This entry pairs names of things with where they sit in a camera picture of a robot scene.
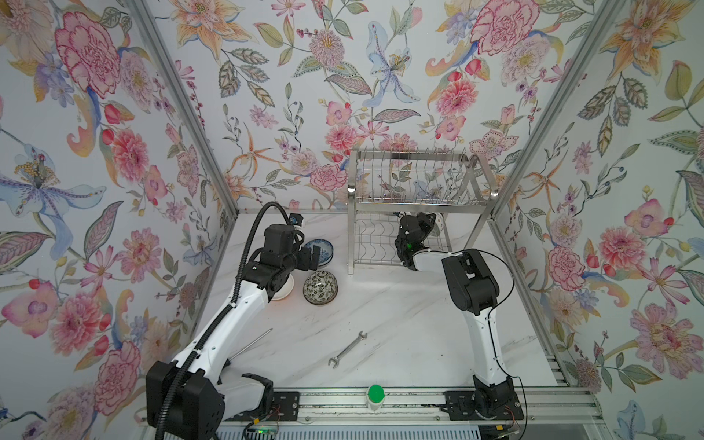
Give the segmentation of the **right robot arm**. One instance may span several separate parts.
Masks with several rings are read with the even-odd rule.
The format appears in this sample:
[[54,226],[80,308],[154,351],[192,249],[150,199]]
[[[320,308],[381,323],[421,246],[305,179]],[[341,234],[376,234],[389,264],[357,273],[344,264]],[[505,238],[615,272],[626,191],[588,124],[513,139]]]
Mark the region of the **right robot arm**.
[[435,225],[435,214],[400,216],[394,240],[397,256],[411,271],[443,275],[452,303],[465,318],[474,357],[474,392],[464,400],[466,411],[487,421],[502,416],[519,421],[522,405],[514,385],[518,378],[506,370],[494,335],[500,286],[484,260],[486,253],[480,249],[448,252],[427,247],[425,240]]

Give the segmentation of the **black floral pattern bowl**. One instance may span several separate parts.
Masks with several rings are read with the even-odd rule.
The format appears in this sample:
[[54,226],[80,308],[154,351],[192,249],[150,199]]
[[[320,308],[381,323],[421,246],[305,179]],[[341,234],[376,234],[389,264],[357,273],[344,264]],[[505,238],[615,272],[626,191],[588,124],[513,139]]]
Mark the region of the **black floral pattern bowl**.
[[305,280],[302,294],[309,304],[330,304],[338,294],[337,278],[329,271],[316,271]]

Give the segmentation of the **green geometric pattern bowl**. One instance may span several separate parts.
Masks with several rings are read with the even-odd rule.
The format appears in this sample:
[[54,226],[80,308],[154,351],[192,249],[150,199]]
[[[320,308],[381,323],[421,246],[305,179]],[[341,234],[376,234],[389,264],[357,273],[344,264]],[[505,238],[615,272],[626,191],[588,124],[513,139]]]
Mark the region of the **green geometric pattern bowl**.
[[435,213],[434,226],[430,235],[434,238],[440,237],[445,230],[444,218],[441,214]]

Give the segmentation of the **orange white bowl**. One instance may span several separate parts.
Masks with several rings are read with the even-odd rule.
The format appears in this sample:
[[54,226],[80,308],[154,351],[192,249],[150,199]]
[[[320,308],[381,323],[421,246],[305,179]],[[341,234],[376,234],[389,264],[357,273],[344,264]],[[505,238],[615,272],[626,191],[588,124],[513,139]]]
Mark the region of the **orange white bowl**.
[[282,289],[280,289],[280,291],[277,291],[277,293],[275,293],[275,295],[272,297],[272,300],[273,301],[281,301],[281,300],[285,299],[286,297],[288,297],[292,293],[294,286],[295,286],[295,279],[293,278],[293,275],[289,275],[286,280],[286,283],[282,286]]

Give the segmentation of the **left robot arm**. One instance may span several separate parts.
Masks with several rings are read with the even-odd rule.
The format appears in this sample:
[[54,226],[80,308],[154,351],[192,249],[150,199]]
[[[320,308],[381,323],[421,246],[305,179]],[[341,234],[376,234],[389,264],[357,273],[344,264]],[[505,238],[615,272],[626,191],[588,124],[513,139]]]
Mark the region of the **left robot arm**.
[[231,294],[205,328],[169,362],[146,376],[148,425],[154,436],[216,439],[225,420],[244,416],[249,426],[274,412],[270,379],[230,370],[238,337],[268,306],[294,271],[318,267],[318,247],[304,247],[301,214],[269,202],[255,217]]

